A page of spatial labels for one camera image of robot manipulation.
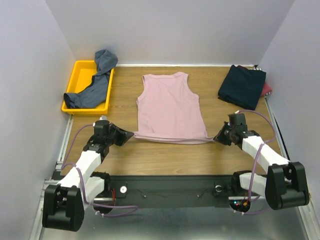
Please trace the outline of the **pink tank top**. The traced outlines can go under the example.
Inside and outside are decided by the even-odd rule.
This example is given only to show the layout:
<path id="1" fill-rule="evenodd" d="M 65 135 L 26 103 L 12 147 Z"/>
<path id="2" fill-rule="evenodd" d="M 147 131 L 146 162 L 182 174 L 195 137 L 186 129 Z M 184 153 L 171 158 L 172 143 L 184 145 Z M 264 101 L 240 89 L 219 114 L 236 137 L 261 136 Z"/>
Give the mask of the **pink tank top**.
<path id="1" fill-rule="evenodd" d="M 146 74 L 143 92 L 137 98 L 135 138 L 140 140 L 198 145 L 213 142 L 208 135 L 200 98 L 188 86 L 188 74 Z"/>

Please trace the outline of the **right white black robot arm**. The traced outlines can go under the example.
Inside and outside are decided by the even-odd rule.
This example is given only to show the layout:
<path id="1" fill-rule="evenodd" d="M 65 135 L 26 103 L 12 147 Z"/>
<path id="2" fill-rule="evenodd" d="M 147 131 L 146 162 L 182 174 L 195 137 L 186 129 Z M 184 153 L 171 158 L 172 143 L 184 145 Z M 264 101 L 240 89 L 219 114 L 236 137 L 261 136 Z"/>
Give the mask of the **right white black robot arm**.
<path id="1" fill-rule="evenodd" d="M 236 145 L 254 159 L 252 170 L 233 173 L 231 192 L 242 195 L 247 191 L 246 206 L 252 202 L 253 194 L 265 198 L 273 210 L 308 205 L 305 167 L 281 156 L 256 131 L 249 130 L 244 111 L 229 114 L 228 119 L 213 140 L 225 146 Z"/>

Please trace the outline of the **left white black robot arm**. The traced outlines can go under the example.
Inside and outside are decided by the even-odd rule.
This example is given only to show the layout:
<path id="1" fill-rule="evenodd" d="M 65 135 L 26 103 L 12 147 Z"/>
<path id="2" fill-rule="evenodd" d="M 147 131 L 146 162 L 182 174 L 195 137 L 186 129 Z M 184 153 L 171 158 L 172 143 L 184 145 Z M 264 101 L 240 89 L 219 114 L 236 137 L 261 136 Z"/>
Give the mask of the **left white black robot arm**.
<path id="1" fill-rule="evenodd" d="M 44 191 L 44 228 L 76 232 L 82 226 L 89 206 L 101 217 L 118 209 L 110 175 L 95 169 L 104 161 L 111 146 L 123 146 L 134 133 L 105 119 L 92 126 L 93 135 L 83 147 L 78 161 L 70 164 L 70 171 L 58 183 L 48 185 Z"/>

